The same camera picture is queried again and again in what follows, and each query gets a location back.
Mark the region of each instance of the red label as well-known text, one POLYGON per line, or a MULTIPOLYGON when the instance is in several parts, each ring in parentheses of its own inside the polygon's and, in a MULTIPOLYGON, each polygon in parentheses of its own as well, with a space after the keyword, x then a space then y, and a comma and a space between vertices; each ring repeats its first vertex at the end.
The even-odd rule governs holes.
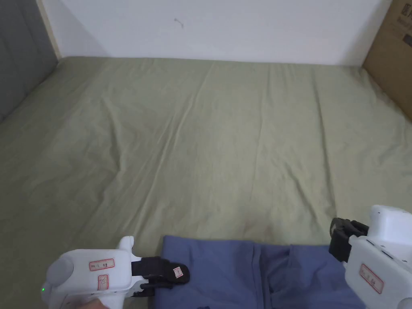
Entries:
POLYGON ((385 286, 384 282, 365 264, 360 266, 359 274, 376 292, 382 294, 385 286))
POLYGON ((100 275, 99 277, 97 277, 97 281, 98 291, 104 291, 109 289, 109 275, 100 275))
POLYGON ((175 273, 175 277, 176 278, 180 278, 181 276, 183 276, 183 272, 180 269, 180 267, 176 267, 175 269, 173 269, 174 273, 175 273))
POLYGON ((107 260, 100 260, 100 261, 92 261, 89 263, 89 269, 91 272, 100 269, 107 269, 113 268, 115 266, 114 259, 107 259, 107 260))

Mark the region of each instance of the human hand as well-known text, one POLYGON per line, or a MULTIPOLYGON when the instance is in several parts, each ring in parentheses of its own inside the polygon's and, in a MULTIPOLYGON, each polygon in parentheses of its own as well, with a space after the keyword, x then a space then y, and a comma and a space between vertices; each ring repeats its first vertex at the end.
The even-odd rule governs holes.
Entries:
POLYGON ((91 302, 88 302, 87 304, 84 304, 78 309, 108 309, 108 308, 105 305, 103 305, 99 299, 95 299, 95 300, 92 300, 91 302))

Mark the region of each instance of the green bed sheet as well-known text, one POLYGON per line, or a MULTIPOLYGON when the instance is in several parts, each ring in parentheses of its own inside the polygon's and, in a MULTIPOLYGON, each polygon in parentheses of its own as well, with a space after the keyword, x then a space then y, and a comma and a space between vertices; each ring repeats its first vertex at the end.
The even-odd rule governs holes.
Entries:
POLYGON ((67 58, 0 125, 0 169, 0 307, 45 308, 68 250, 327 244, 335 216, 412 211, 412 124, 361 68, 67 58))

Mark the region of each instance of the blue cloth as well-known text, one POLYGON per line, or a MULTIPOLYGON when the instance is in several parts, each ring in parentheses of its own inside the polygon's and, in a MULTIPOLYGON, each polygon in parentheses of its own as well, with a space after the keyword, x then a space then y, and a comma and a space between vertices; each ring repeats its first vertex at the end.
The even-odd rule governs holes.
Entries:
POLYGON ((325 246, 270 246, 166 236, 162 257, 190 282, 158 289, 155 309, 364 309, 325 246))

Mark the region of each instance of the gray padded wall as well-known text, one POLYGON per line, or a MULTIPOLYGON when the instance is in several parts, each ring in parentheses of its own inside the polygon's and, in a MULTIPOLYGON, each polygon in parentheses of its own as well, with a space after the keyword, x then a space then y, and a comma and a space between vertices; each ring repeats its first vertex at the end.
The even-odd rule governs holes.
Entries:
POLYGON ((56 65, 36 0, 0 0, 0 122, 56 65))

